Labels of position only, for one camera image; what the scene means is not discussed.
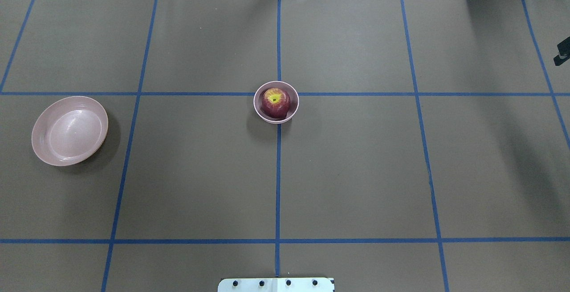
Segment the pink bowl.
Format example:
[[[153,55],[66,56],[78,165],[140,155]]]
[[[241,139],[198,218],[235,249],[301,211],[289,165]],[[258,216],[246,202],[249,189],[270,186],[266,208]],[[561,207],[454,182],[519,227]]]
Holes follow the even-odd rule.
[[[283,81],[270,81],[256,90],[253,108],[265,122],[282,124],[290,121],[297,113],[299,101],[299,94],[292,85]]]

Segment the red apple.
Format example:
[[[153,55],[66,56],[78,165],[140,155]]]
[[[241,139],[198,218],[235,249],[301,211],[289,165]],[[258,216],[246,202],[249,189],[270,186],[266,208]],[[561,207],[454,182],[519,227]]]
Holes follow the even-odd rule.
[[[262,94],[261,110],[273,120],[285,119],[290,106],[289,93],[283,89],[273,87]]]

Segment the pink plate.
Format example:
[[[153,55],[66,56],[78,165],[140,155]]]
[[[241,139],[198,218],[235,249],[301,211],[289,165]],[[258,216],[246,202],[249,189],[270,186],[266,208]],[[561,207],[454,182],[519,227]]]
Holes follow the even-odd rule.
[[[56,101],[37,118],[31,146],[50,166],[71,166],[90,158],[104,143],[109,118],[101,103],[72,96]]]

